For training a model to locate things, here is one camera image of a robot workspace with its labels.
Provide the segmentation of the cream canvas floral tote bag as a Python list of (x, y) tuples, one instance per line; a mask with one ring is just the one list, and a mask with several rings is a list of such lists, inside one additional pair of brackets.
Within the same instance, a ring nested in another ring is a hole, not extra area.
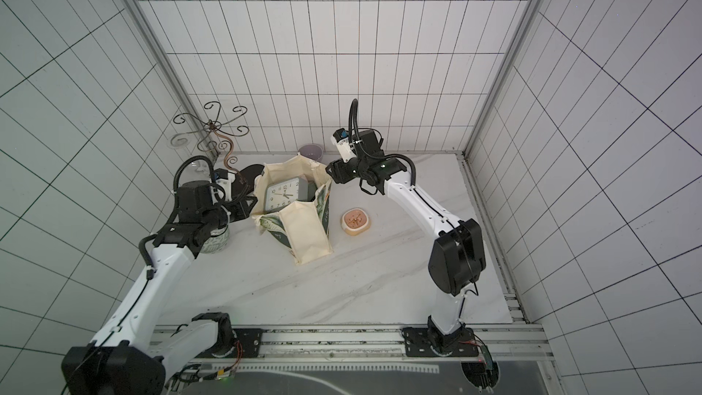
[[(283, 163), (266, 164), (263, 174), (255, 180), (257, 204), (250, 216), (259, 232), (268, 232), (285, 246), (296, 264), (306, 264), (333, 252), (329, 240), (330, 195), (332, 179), (327, 167), (302, 155)], [(312, 202), (294, 201), (277, 212), (264, 211), (265, 190), (268, 186), (294, 177), (305, 177), (316, 183), (316, 198)]]

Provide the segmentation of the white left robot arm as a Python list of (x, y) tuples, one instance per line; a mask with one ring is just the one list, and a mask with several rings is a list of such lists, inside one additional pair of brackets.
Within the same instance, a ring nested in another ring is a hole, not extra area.
[(241, 200), (227, 178), (174, 187), (172, 216), (139, 242), (146, 267), (88, 345), (72, 347), (61, 364), (68, 394), (159, 394), (199, 355), (235, 358), (241, 340), (226, 313), (201, 313), (156, 349), (151, 338), (163, 309), (207, 242), (225, 233)]

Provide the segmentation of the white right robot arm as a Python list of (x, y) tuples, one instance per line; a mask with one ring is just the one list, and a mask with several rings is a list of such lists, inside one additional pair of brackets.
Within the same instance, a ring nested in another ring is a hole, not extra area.
[(476, 286), (486, 268), (480, 225), (474, 219), (459, 219), (420, 188), (414, 162), (405, 155), (384, 153), (374, 130), (340, 128), (332, 143), (340, 159), (327, 166), (327, 174), (336, 184), (357, 178), (360, 188), (375, 188), (434, 239), (428, 272), (438, 294), (427, 322), (433, 353), (448, 357), (461, 345), (473, 344), (473, 331), (461, 321), (461, 314), (468, 286)]

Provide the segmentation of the green rectangular alarm clock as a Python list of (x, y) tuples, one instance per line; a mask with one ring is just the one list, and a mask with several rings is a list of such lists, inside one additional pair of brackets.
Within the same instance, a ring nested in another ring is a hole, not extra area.
[(312, 202), (316, 198), (316, 183), (308, 181), (305, 177), (298, 178), (298, 201)]

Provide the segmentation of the orange rounded alarm clock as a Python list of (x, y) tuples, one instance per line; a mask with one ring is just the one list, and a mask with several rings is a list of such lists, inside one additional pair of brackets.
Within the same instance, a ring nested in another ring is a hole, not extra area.
[(340, 224), (346, 234), (357, 236), (370, 228), (371, 220), (365, 210), (353, 208), (342, 214)]

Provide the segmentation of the grey square alarm clock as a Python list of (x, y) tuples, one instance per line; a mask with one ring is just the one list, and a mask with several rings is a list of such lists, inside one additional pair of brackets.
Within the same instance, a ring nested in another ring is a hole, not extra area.
[(303, 197), (307, 192), (307, 182), (301, 177), (270, 185), (265, 190), (264, 211), (277, 212)]

